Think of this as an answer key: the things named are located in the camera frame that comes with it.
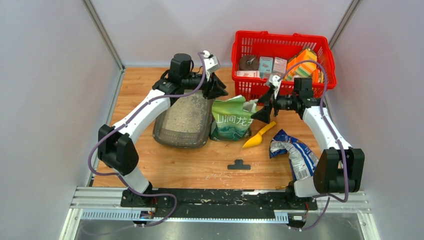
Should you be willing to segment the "yellow plastic scoop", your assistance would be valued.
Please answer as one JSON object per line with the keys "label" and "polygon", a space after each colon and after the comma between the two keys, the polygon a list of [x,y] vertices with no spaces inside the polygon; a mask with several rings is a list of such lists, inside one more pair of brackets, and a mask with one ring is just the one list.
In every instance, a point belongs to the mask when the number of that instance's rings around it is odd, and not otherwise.
{"label": "yellow plastic scoop", "polygon": [[258,146],[262,143],[263,141],[263,135],[269,131],[270,129],[272,129],[277,123],[275,121],[271,121],[270,123],[268,123],[267,125],[265,125],[264,127],[262,127],[254,136],[252,136],[251,138],[249,138],[244,145],[242,146],[242,149],[246,149],[246,148],[251,148],[251,147],[255,147]]}

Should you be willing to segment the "green litter bag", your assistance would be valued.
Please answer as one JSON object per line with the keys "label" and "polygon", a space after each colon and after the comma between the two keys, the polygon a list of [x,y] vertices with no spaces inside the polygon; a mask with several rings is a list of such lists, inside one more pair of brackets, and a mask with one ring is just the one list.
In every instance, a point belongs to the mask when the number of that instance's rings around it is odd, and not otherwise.
{"label": "green litter bag", "polygon": [[213,120],[209,138],[217,142],[236,142],[252,135],[251,116],[257,112],[257,100],[238,95],[216,100],[211,107]]}

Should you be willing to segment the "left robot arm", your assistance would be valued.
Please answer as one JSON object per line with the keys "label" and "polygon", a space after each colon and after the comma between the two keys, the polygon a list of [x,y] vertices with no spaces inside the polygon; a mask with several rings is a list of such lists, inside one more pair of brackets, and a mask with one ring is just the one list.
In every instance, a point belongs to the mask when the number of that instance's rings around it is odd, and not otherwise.
{"label": "left robot arm", "polygon": [[98,142],[92,152],[113,171],[134,193],[133,200],[140,207],[148,207],[153,194],[148,189],[151,183],[138,167],[139,155],[136,141],[145,129],[162,113],[168,110],[179,98],[202,92],[207,100],[228,95],[226,85],[216,76],[221,67],[218,58],[209,51],[198,53],[201,73],[193,72],[193,60],[186,53],[177,53],[170,61],[160,79],[154,83],[144,100],[126,117],[113,126],[104,124],[98,130]]}

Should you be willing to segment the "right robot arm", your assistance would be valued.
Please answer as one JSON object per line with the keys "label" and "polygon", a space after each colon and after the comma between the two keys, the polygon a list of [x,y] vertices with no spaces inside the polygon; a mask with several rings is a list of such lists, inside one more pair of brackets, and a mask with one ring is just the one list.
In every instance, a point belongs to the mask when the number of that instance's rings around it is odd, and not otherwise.
{"label": "right robot arm", "polygon": [[266,85],[268,91],[258,100],[263,108],[252,118],[269,123],[271,114],[295,111],[312,131],[322,151],[312,176],[289,185],[292,191],[285,195],[286,205],[296,210],[305,203],[305,198],[335,198],[336,193],[344,194],[338,201],[347,202],[349,194],[360,189],[365,162],[363,150],[352,147],[339,133],[323,99],[314,96],[311,78],[295,78],[294,89],[288,95],[280,95],[281,79],[277,75],[272,75]]}

